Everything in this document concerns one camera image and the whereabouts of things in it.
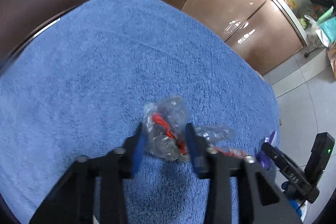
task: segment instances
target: orange object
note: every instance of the orange object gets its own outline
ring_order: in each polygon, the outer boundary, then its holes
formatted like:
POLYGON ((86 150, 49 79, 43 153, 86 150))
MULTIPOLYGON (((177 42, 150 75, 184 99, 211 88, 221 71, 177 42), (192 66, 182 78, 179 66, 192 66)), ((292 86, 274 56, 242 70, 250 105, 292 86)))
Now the orange object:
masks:
POLYGON ((177 140, 177 138, 174 136, 173 132, 170 130, 169 124, 167 124, 167 122, 161 117, 161 115, 159 113, 155 113, 152 116, 152 119, 153 119, 154 123, 157 123, 157 124, 163 126, 166 129, 166 135, 169 138, 172 138, 172 139, 175 140, 176 145, 181 150, 182 155, 184 155, 186 153, 185 144, 184 144, 184 142, 179 142, 177 140))

